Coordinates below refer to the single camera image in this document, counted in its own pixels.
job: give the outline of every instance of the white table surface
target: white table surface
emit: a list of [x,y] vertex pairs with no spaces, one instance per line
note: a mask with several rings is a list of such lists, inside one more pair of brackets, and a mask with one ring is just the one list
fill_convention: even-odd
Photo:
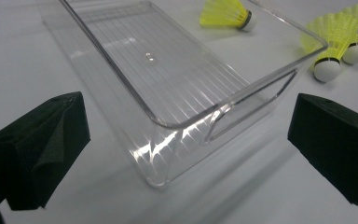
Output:
[[[154,0],[191,31],[202,0]],[[300,24],[352,0],[264,0]],[[205,44],[215,40],[201,39]],[[91,142],[46,209],[14,212],[6,223],[282,223],[358,224],[358,206],[324,179],[287,140],[296,96],[319,95],[358,112],[358,65],[343,64],[333,82],[305,73],[276,110],[166,189],[138,175],[90,95],[43,25],[34,0],[0,0],[0,129],[71,91],[85,95]]]

